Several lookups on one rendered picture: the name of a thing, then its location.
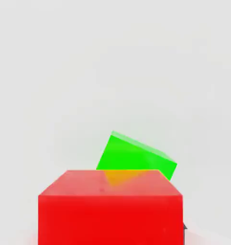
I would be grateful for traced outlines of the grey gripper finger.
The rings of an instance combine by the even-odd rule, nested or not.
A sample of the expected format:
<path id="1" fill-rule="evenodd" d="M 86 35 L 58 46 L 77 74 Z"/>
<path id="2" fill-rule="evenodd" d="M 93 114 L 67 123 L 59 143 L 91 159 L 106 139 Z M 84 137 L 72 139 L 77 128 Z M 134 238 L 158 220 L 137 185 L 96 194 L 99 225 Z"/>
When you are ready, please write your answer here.
<path id="1" fill-rule="evenodd" d="M 184 222 L 185 245 L 219 245 L 215 234 L 202 229 L 193 223 Z"/>

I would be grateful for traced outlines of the small red cube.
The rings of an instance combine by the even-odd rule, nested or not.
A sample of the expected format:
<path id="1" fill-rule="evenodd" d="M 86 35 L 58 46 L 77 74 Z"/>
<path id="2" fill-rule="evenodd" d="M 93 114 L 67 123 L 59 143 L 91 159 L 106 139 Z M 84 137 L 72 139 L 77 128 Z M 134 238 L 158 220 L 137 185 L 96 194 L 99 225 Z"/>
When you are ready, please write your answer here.
<path id="1" fill-rule="evenodd" d="M 69 170 L 38 197 L 38 245 L 184 245 L 183 196 L 158 170 Z"/>

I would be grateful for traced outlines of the small green cube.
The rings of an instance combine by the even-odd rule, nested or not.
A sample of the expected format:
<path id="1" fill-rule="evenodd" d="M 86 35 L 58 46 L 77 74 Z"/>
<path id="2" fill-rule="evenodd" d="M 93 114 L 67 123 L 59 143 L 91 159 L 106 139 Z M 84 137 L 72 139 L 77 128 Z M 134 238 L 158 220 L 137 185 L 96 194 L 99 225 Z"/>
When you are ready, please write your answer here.
<path id="1" fill-rule="evenodd" d="M 116 131 L 111 132 L 97 170 L 159 170 L 168 180 L 177 162 L 164 152 Z"/>

